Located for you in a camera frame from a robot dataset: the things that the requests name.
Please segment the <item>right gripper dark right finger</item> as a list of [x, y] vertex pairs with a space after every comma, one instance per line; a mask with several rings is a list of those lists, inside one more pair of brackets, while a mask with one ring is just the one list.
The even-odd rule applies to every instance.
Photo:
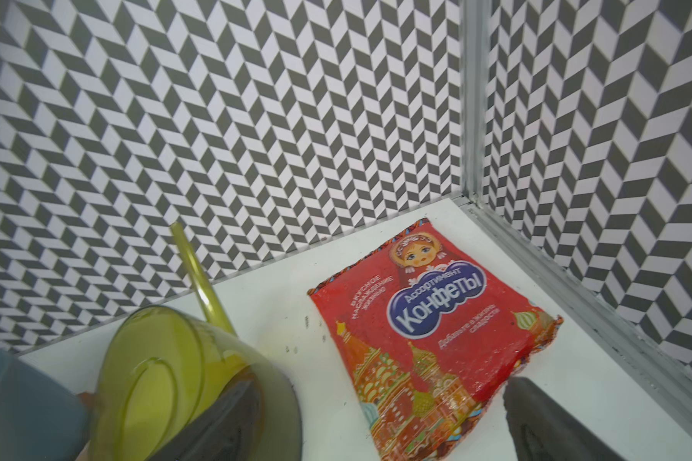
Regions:
[[528, 378], [510, 378], [503, 398], [519, 460], [622, 458]]

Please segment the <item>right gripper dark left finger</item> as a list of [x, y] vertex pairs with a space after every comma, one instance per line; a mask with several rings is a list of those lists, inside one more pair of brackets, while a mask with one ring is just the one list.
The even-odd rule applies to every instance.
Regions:
[[150, 460], [247, 460], [261, 418], [261, 392], [252, 380], [225, 390]]

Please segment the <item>green transparent watering can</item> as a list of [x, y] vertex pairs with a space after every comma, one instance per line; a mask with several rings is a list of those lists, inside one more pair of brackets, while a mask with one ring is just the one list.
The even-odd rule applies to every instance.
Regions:
[[182, 225], [170, 230], [205, 317], [152, 305], [121, 325], [99, 373], [88, 458], [150, 460], [225, 390], [252, 380], [261, 418], [247, 460], [301, 459], [302, 418], [290, 380], [238, 338]]

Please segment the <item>blue-grey plant pot pink succulent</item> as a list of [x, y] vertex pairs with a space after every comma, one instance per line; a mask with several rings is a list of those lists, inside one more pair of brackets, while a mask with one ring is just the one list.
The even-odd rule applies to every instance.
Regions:
[[74, 460], [89, 420], [76, 395], [0, 350], [0, 460]]

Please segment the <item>red candy bag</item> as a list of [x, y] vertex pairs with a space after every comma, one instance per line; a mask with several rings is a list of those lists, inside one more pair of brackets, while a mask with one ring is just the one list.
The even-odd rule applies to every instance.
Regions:
[[384, 460], [445, 458], [561, 326], [427, 219], [309, 297]]

